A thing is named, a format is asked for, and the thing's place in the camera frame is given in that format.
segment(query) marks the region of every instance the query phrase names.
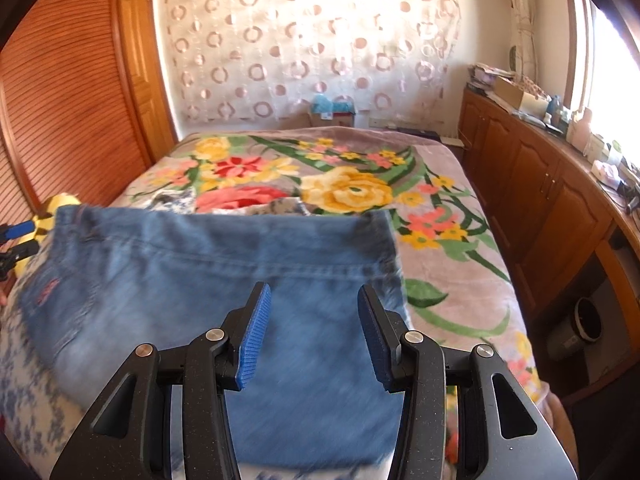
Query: wooden wardrobe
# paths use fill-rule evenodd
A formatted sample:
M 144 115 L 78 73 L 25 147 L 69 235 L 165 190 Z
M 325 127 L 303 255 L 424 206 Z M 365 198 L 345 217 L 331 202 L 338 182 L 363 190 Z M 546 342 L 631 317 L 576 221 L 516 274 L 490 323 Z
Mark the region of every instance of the wooden wardrobe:
M 159 157 L 135 101 L 120 1 L 37 0 L 0 52 L 0 223 L 60 192 L 108 205 Z

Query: wall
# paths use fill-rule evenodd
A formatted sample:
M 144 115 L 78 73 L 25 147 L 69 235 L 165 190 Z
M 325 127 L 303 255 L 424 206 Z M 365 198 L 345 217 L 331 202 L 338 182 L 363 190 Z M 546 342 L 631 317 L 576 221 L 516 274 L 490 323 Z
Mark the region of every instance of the wall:
M 458 3 L 462 16 L 460 35 L 449 57 L 442 101 L 444 123 L 436 128 L 440 134 L 452 137 L 458 135 L 462 92 L 468 79 L 466 67 L 479 61 L 507 69 L 511 38 L 510 0 L 458 0 Z M 367 127 L 367 118 L 360 117 L 356 126 Z
M 534 41 L 538 85 L 564 98 L 569 66 L 569 10 L 567 0 L 536 0 Z

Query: window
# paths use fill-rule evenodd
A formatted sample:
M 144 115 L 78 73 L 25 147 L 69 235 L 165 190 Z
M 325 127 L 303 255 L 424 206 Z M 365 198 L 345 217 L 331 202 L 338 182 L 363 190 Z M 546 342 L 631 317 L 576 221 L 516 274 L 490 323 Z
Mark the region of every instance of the window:
M 639 165 L 640 68 L 617 30 L 597 9 L 593 31 L 593 83 L 589 100 L 589 108 L 593 111 L 591 129 L 608 142 L 617 140 L 626 158 Z

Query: bottle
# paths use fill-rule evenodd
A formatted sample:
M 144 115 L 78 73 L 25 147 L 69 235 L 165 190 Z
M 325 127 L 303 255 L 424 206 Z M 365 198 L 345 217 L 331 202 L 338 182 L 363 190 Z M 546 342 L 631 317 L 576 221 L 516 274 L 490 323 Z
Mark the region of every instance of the bottle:
M 574 136 L 571 139 L 571 144 L 573 147 L 581 153 L 584 153 L 584 150 L 587 147 L 587 143 L 589 142 L 589 138 L 591 136 L 591 118 L 593 117 L 593 112 L 590 108 L 584 109 L 584 115 L 578 121 L 574 128 Z
M 583 111 L 575 110 L 574 113 L 571 114 L 571 120 L 569 121 L 569 127 L 566 131 L 566 141 L 571 144 L 571 139 L 574 138 L 575 126 L 578 124 L 578 121 L 582 117 Z
M 554 113 L 551 115 L 551 125 L 555 128 L 560 128 L 560 121 L 562 120 L 562 114 L 564 113 L 564 110 L 565 108 L 561 104 L 554 110 Z
M 570 110 L 568 108 L 563 107 L 562 114 L 560 116 L 560 122 L 558 124 L 558 129 L 562 132 L 561 137 L 566 138 L 567 131 L 569 130 L 569 121 L 571 120 L 570 116 L 571 116 Z
M 622 148 L 620 143 L 614 140 L 611 143 L 611 149 L 609 150 L 609 157 L 607 158 L 607 164 L 612 166 L 619 166 L 622 161 Z

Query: floral blanket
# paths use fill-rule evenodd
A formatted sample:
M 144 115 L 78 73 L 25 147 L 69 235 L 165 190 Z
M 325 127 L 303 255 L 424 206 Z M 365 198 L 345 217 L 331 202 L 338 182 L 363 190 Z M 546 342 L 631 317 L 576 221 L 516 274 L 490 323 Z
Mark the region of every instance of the floral blanket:
M 462 168 L 444 146 L 339 127 L 194 134 L 130 184 L 113 205 L 148 207 L 168 196 L 168 207 L 183 213 L 219 213 L 284 197 L 299 198 L 313 214 L 388 208 L 414 327 L 453 348 L 493 344 L 531 398 L 542 402 L 548 386 L 538 379 L 505 265 Z M 47 238 L 27 274 L 46 258 L 48 245 Z M 43 369 L 19 309 L 12 308 L 23 286 L 24 280 L 18 280 L 0 316 L 0 430 L 48 478 L 82 412 Z M 457 460 L 456 409 L 451 388 L 450 463 Z M 304 476 L 383 480 L 387 473 L 388 463 Z M 241 475 L 245 480 L 300 478 L 299 472 L 248 465 L 241 465 Z
M 196 192 L 196 212 L 300 197 L 313 214 L 388 208 L 414 327 L 452 348 L 494 345 L 530 397 L 545 389 L 511 280 L 462 167 L 443 145 L 393 132 L 328 127 L 194 134 L 116 200 Z M 457 402 L 447 393 L 447 458 L 457 460 Z

